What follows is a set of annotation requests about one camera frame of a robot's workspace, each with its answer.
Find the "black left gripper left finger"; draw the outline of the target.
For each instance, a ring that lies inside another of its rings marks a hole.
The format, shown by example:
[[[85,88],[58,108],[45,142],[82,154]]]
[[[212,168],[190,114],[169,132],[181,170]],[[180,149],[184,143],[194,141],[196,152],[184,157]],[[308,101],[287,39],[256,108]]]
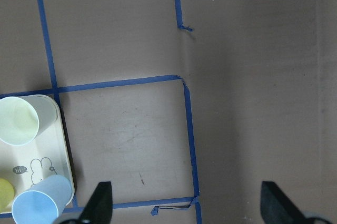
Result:
[[[110,223],[113,213],[112,184],[99,182],[80,214],[79,223]]]

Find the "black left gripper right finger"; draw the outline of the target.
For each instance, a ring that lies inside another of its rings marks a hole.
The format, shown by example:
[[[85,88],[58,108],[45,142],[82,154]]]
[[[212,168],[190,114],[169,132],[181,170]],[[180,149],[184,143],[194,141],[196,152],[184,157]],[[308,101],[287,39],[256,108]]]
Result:
[[[313,223],[272,181],[261,184],[261,217],[264,223]]]

